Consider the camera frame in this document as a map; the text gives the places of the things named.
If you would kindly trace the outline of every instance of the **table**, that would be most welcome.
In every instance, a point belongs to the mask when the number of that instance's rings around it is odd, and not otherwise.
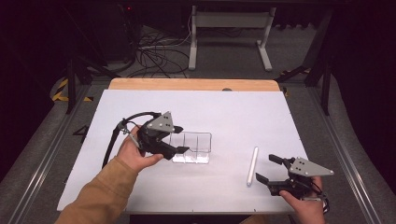
[[[219,91],[224,88],[233,91]],[[172,110],[175,125],[186,131],[213,134],[210,162],[162,160],[143,170],[134,185],[126,213],[292,212],[280,197],[271,196],[263,184],[254,180],[251,187],[247,186],[254,147],[260,148],[255,171],[270,180],[284,180],[288,176],[283,166],[268,161],[269,154],[306,158],[277,84],[273,80],[166,78],[116,78],[111,82],[96,110],[58,210],[74,201],[82,186],[100,171],[113,126],[123,115],[165,107]],[[112,155],[117,153],[115,148],[122,139],[119,137]]]

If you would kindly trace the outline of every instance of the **tan sleeve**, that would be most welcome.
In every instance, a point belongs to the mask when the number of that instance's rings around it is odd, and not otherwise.
[[[66,206],[55,223],[113,223],[128,203],[137,172],[115,157]]]

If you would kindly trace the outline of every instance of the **finger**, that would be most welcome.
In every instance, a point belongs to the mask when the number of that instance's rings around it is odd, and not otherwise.
[[[298,207],[298,203],[300,202],[300,200],[294,198],[293,195],[291,195],[289,192],[285,191],[285,190],[281,190],[279,192],[279,195],[282,196],[282,198],[288,203],[290,204],[291,207],[293,207],[294,209],[296,209],[296,207]]]
[[[131,139],[131,136],[128,134],[128,135],[126,135],[126,137],[124,138],[124,140],[122,141],[122,145],[121,146],[123,146],[124,144],[126,144],[126,143],[131,143],[131,144],[134,144],[134,142],[132,141],[132,139]]]
[[[139,128],[141,127],[141,125],[135,125],[133,128],[132,128],[132,130],[131,130],[131,134],[133,134],[134,135],[134,137],[136,138],[136,133],[137,133],[137,131],[139,130]]]
[[[312,176],[312,181],[319,187],[320,190],[323,190],[320,176]]]
[[[149,157],[145,157],[144,159],[145,159],[146,167],[152,166],[155,163],[157,163],[158,161],[163,159],[163,154],[154,154]]]

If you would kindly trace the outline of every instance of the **gray carpet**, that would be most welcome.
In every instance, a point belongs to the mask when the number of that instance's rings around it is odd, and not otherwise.
[[[264,71],[260,54],[255,47],[255,40],[260,34],[261,31],[258,30],[246,30],[240,36],[230,38],[216,32],[203,32],[198,38],[196,69],[195,71],[186,71],[186,76],[273,79],[278,77],[281,71],[301,65],[315,31],[309,27],[305,30],[287,28],[284,31],[273,28],[266,48],[274,67],[274,71],[271,73]],[[176,47],[176,49],[185,53],[190,51],[188,44]],[[167,56],[182,66],[186,66],[188,63],[188,60],[179,54],[174,53]],[[141,66],[136,63],[121,75],[126,77],[140,68]],[[324,188],[331,202],[331,212],[326,215],[327,222],[366,223],[361,207],[350,187],[349,179],[334,153],[332,140],[320,116],[321,111],[317,110],[308,89],[302,83],[304,77],[305,75],[299,75],[281,86],[288,89],[289,96],[286,99],[308,158],[333,169],[336,173],[335,176],[323,178]],[[74,136],[73,132],[84,125],[90,125],[100,96],[107,88],[108,83],[109,80],[106,77],[94,79],[87,93],[87,96],[93,96],[94,100],[93,102],[83,102],[78,108],[39,192],[32,205],[27,209],[23,223],[53,223],[59,216],[56,206],[64,190],[63,182],[72,170],[81,147],[81,136]],[[55,104],[6,178],[1,182],[0,223],[7,223],[12,216],[36,167],[50,147],[64,118],[66,108],[66,102]],[[353,133],[334,79],[331,86],[330,114],[340,141],[355,163],[381,222],[396,223],[395,195],[370,163]],[[128,215],[122,215],[118,223],[128,223],[128,220]],[[269,221],[270,223],[290,223],[288,217],[284,215],[269,216]]]

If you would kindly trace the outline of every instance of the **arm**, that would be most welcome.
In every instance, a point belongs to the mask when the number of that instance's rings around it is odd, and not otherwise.
[[[314,183],[322,189],[322,183],[319,176],[312,178]],[[324,216],[323,216],[323,202],[316,201],[300,201],[290,193],[285,190],[281,190],[279,192],[280,196],[290,204],[290,206],[296,212],[297,217],[300,219],[303,224],[324,224]],[[310,195],[312,197],[316,197],[317,195],[313,193]]]
[[[137,174],[154,165],[163,155],[145,157],[130,137],[123,141],[118,155],[62,211],[56,223],[112,223],[128,203]]]

